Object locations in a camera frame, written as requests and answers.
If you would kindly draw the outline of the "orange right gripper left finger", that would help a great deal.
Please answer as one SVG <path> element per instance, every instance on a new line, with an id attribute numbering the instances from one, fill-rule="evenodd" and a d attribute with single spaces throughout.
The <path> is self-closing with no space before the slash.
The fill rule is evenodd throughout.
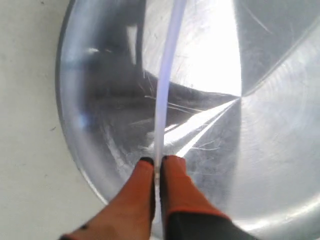
<path id="1" fill-rule="evenodd" d="M 119 193 L 61 240 L 148 240 L 155 216 L 154 161 L 142 157 Z"/>

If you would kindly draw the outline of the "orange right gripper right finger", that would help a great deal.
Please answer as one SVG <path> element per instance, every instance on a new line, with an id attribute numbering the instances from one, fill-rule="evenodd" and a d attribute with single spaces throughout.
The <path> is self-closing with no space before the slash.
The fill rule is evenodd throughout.
<path id="1" fill-rule="evenodd" d="M 166 240 L 248 240 L 250 234 L 215 208 L 187 175 L 184 158 L 164 156 L 160 202 Z"/>

